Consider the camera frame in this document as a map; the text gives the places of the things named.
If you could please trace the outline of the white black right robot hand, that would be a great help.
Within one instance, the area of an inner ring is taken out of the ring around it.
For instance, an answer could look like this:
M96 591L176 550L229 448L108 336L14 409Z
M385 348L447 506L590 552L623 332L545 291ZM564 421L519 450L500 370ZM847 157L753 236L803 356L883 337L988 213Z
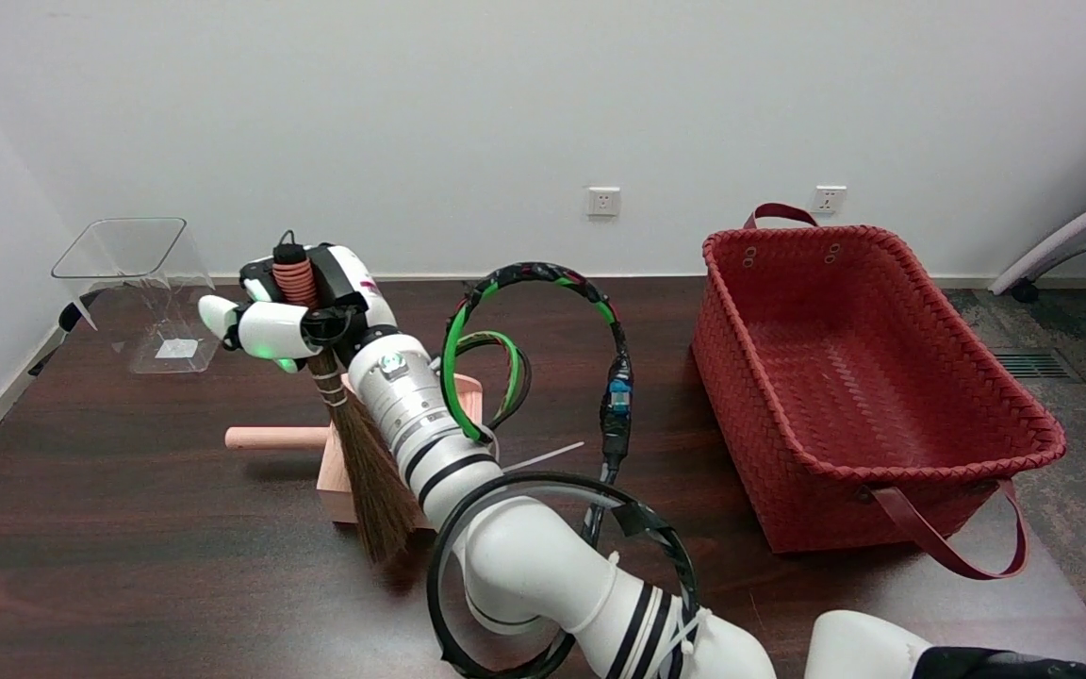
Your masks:
M239 282L245 302L203 296L200 320L225 351L272 361L285 373L304 369L327 351L348 367L363 347L397 332L370 271L345 246L280 241L268 257L247 262Z

